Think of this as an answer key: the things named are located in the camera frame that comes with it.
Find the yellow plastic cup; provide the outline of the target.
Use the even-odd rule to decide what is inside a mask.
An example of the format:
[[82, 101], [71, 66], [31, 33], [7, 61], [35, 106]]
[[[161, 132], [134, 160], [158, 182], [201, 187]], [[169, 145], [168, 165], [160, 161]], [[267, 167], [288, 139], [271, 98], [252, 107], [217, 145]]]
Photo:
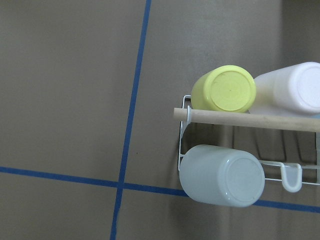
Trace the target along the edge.
[[245, 113], [255, 102], [256, 94], [254, 78], [247, 70], [223, 65], [195, 82], [191, 104], [196, 110]]

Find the pink plastic cup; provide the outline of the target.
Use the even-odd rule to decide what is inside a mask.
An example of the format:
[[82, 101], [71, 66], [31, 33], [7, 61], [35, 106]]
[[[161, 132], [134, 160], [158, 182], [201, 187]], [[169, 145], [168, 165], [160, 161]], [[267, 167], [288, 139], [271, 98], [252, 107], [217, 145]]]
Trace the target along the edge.
[[309, 117], [320, 114], [320, 64], [304, 62], [254, 79], [251, 114]]

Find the grey plastic cup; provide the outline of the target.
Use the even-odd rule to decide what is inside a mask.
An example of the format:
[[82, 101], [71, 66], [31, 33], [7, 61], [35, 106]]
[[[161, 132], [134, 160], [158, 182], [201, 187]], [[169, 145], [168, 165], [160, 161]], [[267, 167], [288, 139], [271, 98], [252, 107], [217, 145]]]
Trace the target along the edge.
[[254, 155], [205, 144], [184, 155], [179, 180], [194, 201], [238, 208], [254, 204], [265, 187], [263, 167]]

